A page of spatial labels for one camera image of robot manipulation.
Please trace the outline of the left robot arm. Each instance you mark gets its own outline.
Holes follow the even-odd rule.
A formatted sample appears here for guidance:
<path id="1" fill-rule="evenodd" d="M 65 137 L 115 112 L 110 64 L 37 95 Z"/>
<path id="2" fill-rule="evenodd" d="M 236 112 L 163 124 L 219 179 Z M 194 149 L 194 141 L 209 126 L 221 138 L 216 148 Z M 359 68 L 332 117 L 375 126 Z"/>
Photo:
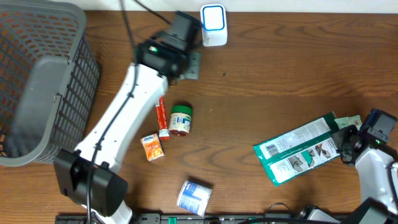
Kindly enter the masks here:
<path id="1" fill-rule="evenodd" d="M 59 215 L 56 223 L 129 223 L 119 176 L 124 156 L 155 102 L 184 74 L 202 23 L 181 11 L 165 31 L 132 45 L 118 93 L 91 132 L 74 150 L 61 149 L 53 162 L 62 195 L 86 208 L 86 215 Z"/>

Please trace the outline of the green white 3M package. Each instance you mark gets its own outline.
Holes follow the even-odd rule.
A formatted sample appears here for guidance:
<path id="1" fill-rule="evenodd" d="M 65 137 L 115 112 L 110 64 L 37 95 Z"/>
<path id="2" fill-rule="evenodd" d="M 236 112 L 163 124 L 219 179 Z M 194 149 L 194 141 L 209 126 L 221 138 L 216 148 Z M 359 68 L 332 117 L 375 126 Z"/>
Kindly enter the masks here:
<path id="1" fill-rule="evenodd" d="M 278 187 L 340 156 L 331 135 L 333 112 L 253 146 L 268 178 Z"/>

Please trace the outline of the light blue wipes pack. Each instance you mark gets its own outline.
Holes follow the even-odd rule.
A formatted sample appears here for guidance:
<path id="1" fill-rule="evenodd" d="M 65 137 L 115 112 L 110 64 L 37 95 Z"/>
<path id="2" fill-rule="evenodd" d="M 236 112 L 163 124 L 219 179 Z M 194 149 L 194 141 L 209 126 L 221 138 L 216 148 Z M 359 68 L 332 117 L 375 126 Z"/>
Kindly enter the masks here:
<path id="1" fill-rule="evenodd" d="M 352 116 L 352 117 L 343 117 L 335 119 L 335 123 L 337 124 L 339 129 L 343 129 L 350 125 L 355 125 L 358 130 L 360 130 L 362 126 L 360 115 Z"/>

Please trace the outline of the blue white packet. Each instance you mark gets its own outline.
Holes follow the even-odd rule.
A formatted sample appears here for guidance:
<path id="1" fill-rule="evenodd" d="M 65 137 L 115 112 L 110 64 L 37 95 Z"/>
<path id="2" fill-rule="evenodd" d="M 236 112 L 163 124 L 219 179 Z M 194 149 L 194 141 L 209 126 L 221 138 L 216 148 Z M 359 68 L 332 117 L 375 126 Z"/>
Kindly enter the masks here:
<path id="1" fill-rule="evenodd" d="M 179 192 L 177 205 L 201 217 L 205 216 L 212 189 L 186 180 Z"/>

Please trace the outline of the orange tissue packet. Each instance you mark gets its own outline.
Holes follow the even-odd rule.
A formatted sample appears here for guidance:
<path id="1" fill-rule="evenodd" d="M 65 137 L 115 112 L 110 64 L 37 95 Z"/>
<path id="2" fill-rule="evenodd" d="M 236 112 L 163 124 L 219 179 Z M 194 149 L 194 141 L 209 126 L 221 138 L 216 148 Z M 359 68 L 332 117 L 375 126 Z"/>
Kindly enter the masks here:
<path id="1" fill-rule="evenodd" d="M 160 157 L 164 157 L 164 151 L 156 133 L 142 138 L 141 143 L 148 161 L 154 161 Z"/>

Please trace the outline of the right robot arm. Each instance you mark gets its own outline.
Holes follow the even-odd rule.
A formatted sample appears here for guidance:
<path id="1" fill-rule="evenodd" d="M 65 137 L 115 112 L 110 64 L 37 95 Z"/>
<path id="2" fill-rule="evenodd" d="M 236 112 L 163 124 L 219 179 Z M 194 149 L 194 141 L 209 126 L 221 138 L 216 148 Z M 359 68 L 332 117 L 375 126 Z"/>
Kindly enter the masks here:
<path id="1" fill-rule="evenodd" d="M 358 172 L 361 205 L 343 223 L 397 223 L 397 151 L 388 146 L 397 118 L 372 109 L 360 128 L 331 135 L 344 164 Z"/>

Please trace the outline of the green lid jar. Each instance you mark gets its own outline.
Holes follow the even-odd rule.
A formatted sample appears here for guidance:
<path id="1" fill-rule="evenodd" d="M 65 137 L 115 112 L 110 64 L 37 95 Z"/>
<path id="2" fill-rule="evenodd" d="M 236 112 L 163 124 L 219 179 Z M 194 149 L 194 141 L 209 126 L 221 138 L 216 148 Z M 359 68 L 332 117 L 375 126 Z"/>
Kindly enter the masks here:
<path id="1" fill-rule="evenodd" d="M 175 105 L 170 115 L 169 133 L 175 136 L 187 136 L 190 133 L 193 110 L 189 106 Z"/>

